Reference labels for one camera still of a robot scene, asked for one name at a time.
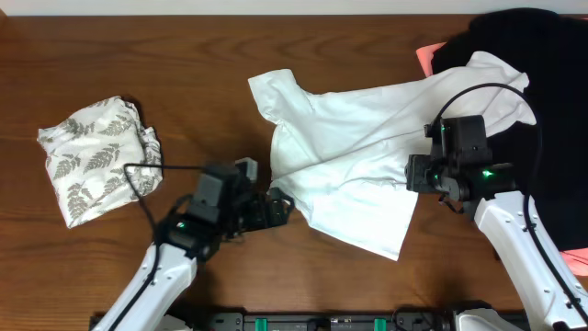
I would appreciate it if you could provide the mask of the white t-shirt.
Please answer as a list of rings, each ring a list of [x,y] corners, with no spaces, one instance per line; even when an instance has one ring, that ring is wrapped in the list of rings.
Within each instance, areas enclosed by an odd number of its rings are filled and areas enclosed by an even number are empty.
[[[288,69],[249,79],[261,116],[275,125],[273,186],[311,228],[391,260],[418,200],[404,168],[431,148],[424,125],[437,115],[480,115],[494,135],[534,124],[521,98],[528,84],[527,74],[485,51],[419,81],[347,92],[307,92]]]

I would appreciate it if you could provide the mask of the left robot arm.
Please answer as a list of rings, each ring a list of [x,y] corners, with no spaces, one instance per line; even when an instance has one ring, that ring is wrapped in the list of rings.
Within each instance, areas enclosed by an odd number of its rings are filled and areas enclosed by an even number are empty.
[[[198,172],[195,192],[180,197],[160,222],[148,220],[153,243],[116,302],[93,318],[91,331],[191,329],[168,310],[196,279],[198,268],[221,243],[286,224],[295,207],[279,188],[255,191],[257,163],[251,158],[204,165]]]

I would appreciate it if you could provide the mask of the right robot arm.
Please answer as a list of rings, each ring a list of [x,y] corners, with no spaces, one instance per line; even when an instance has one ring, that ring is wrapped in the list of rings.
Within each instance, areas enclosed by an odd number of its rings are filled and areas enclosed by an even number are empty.
[[[533,330],[584,330],[587,292],[543,226],[535,202],[515,183],[513,166],[495,164],[480,115],[425,125],[429,154],[412,154],[406,188],[461,202],[501,259]]]

